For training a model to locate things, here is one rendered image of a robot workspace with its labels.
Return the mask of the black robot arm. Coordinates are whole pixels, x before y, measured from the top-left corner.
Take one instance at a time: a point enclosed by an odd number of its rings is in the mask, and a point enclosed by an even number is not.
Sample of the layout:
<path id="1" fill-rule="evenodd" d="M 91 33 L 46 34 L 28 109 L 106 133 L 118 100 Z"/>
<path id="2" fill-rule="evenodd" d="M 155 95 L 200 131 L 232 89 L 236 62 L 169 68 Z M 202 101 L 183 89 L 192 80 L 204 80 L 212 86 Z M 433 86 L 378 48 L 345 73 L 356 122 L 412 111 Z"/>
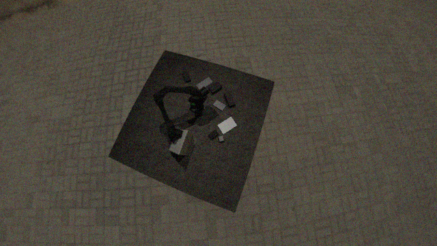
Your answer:
<path id="1" fill-rule="evenodd" d="M 195 104 L 195 102 L 197 103 L 201 100 L 200 96 L 204 97 L 205 95 L 209 94 L 209 91 L 206 89 L 206 87 L 202 87 L 200 90 L 196 90 L 193 86 L 187 86 L 187 87 L 165 86 L 159 92 L 154 93 L 153 95 L 154 101 L 156 102 L 157 106 L 159 107 L 165 119 L 167 132 L 170 133 L 171 137 L 177 137 L 178 139 L 181 139 L 183 130 L 175 128 L 173 121 L 169 120 L 169 117 L 167 115 L 166 109 L 163 104 L 163 98 L 169 92 L 191 94 L 190 97 L 188 98 L 188 101 L 190 103 L 193 102 Z"/>

